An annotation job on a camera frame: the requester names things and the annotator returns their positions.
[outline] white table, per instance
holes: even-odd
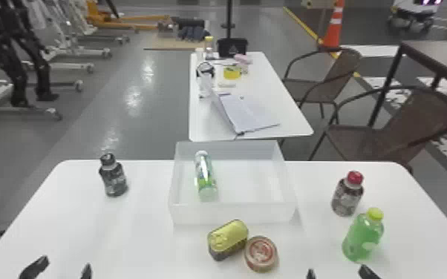
[[[219,88],[218,90],[244,96],[250,102],[258,103],[263,109],[270,111],[280,125],[246,133],[239,139],[300,137],[313,134],[308,121],[298,109],[266,56],[262,52],[249,52],[248,55],[253,59],[253,63],[249,66],[249,73],[236,81],[235,88]],[[234,131],[224,121],[210,99],[199,98],[199,85],[195,75],[196,60],[196,54],[192,53],[189,67],[189,139],[193,142],[233,140]],[[223,74],[219,69],[221,67],[217,65],[215,77],[217,84],[223,79]]]
[[[286,224],[249,226],[278,247],[280,263],[257,274],[235,255],[215,262],[202,226],[174,227],[167,197],[172,161],[124,161],[129,192],[104,195],[99,163],[65,161],[43,182],[0,239],[0,279],[17,278],[41,255],[50,265],[40,278],[78,278],[89,262],[100,278],[304,278],[358,279],[359,266],[341,252],[353,218],[330,209],[338,179],[349,170],[365,175],[357,209],[385,212],[385,234],[366,261],[383,279],[447,278],[447,218],[394,163],[288,162],[298,195],[298,214]]]

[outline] orange traffic cone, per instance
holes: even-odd
[[[326,35],[322,39],[324,47],[339,47],[339,35],[342,32],[343,7],[345,0],[337,0],[334,5],[333,16],[329,22]]]

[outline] green plastic bottle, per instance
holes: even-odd
[[[383,236],[382,219],[383,211],[375,207],[357,216],[342,244],[343,254],[348,259],[363,260],[373,251]]]

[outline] chair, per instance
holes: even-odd
[[[383,128],[331,125],[346,104],[387,90],[410,90],[411,95]],[[447,96],[430,88],[393,86],[378,88],[353,96],[339,103],[310,155],[315,156],[322,140],[327,138],[343,157],[350,161],[393,161],[411,171],[408,162],[425,144],[447,133]]]
[[[288,78],[291,66],[293,66],[295,62],[315,54],[339,51],[341,51],[341,53],[339,54],[338,59],[334,62],[326,77],[321,82]],[[282,82],[300,108],[304,103],[318,103],[321,110],[321,117],[324,118],[323,104],[331,104],[336,110],[337,104],[334,100],[342,92],[357,67],[359,67],[361,58],[362,56],[358,51],[350,48],[338,47],[318,49],[294,58],[287,66]]]

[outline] chair armrest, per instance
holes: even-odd
[[[416,140],[413,140],[411,142],[406,142],[406,143],[403,143],[401,145],[395,146],[395,147],[390,148],[389,150],[387,150],[385,153],[379,155],[377,157],[377,159],[384,159],[385,157],[388,157],[388,155],[390,155],[392,153],[395,153],[395,152],[398,152],[398,151],[400,151],[402,149],[411,148],[411,147],[414,147],[416,145],[420,145],[422,143],[427,143],[428,141],[434,140],[434,139],[444,135],[445,133],[447,133],[447,128],[444,128],[443,130],[440,130],[440,131],[436,132],[435,134],[432,134],[432,135],[430,135],[428,137],[423,137],[421,139],[416,139]]]
[[[338,75],[338,76],[333,76],[333,77],[331,77],[331,78],[329,78],[329,79],[325,79],[325,80],[323,80],[323,81],[321,81],[321,82],[317,82],[314,86],[308,88],[307,92],[305,92],[305,95],[304,95],[303,98],[301,99],[300,104],[302,104],[303,102],[305,102],[305,100],[306,100],[307,97],[308,97],[308,94],[309,94],[313,89],[315,89],[316,87],[318,87],[318,86],[320,86],[320,85],[323,85],[323,84],[326,84],[326,83],[329,83],[329,82],[333,82],[333,81],[335,81],[335,80],[337,80],[337,79],[341,79],[342,77],[351,76],[351,75],[353,75],[353,73],[355,72],[355,70],[356,70],[356,69],[354,68],[354,69],[352,69],[352,70],[349,70],[349,71],[346,72],[346,73],[342,73],[342,74],[340,74],[340,75]]]
[[[336,116],[338,115],[338,112],[340,111],[340,109],[341,109],[343,106],[345,106],[346,104],[350,103],[350,102],[356,101],[356,100],[361,99],[361,98],[364,98],[364,97],[366,97],[366,96],[373,95],[373,94],[375,94],[375,93],[381,93],[381,92],[383,92],[383,91],[388,92],[388,91],[390,91],[390,90],[398,90],[398,89],[409,89],[409,90],[412,90],[412,89],[417,89],[417,88],[424,88],[424,87],[414,86],[414,85],[388,86],[388,87],[386,87],[386,88],[377,88],[377,89],[369,90],[369,91],[366,91],[366,92],[361,93],[361,94],[359,94],[359,95],[355,95],[355,96],[352,96],[352,97],[350,97],[350,98],[347,98],[347,99],[341,101],[341,102],[338,104],[338,108],[335,108],[335,110],[334,110],[334,112],[333,112],[333,115],[332,115],[331,118],[329,119],[329,123],[328,123],[328,125],[333,124],[333,121],[334,121],[334,119],[336,118]]]
[[[289,65],[288,65],[287,68],[286,68],[286,73],[284,73],[284,78],[283,78],[282,80],[284,81],[285,79],[287,79],[287,76],[290,75],[291,67],[292,67],[293,64],[295,64],[297,61],[300,61],[300,60],[305,59],[305,58],[307,58],[307,57],[311,57],[311,56],[313,56],[313,55],[316,55],[316,54],[318,54],[318,53],[323,53],[323,52],[324,52],[323,50],[315,50],[315,51],[312,51],[312,52],[310,52],[310,53],[307,53],[307,54],[304,54],[304,55],[300,55],[300,56],[294,58],[293,60],[291,60],[291,62],[289,63]]]
[[[291,62],[289,63],[289,65],[286,68],[286,73],[284,74],[284,78],[282,79],[283,81],[287,78],[287,76],[290,75],[290,70],[291,70],[291,66],[293,66],[294,63],[296,63],[299,60],[302,60],[303,58],[307,58],[313,55],[316,55],[318,53],[334,53],[334,52],[339,52],[342,51],[346,48],[343,47],[322,47],[321,45],[318,46],[317,50],[312,51],[310,53],[298,56],[296,58],[294,58],[293,60],[291,60]]]

